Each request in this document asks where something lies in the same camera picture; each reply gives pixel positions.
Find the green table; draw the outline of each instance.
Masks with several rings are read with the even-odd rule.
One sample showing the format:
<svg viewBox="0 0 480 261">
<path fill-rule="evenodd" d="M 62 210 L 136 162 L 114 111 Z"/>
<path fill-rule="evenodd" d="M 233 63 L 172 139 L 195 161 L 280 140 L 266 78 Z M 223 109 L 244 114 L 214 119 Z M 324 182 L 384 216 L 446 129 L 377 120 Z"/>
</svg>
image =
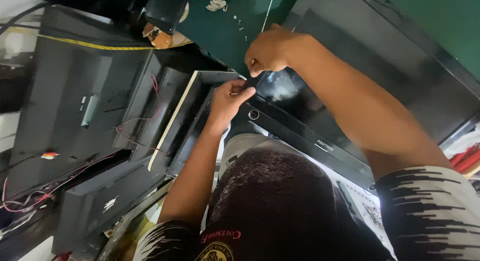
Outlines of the green table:
<svg viewBox="0 0 480 261">
<path fill-rule="evenodd" d="M 221 9 L 211 12 L 205 8 L 210 0 L 189 0 L 190 12 L 187 19 L 177 26 L 177 31 L 248 77 L 249 72 L 243 58 L 250 44 L 262 31 L 270 0 L 225 1 L 228 4 L 226 12 Z M 265 29 L 270 28 L 272 23 L 281 24 L 296 1 L 273 0 Z"/>
</svg>

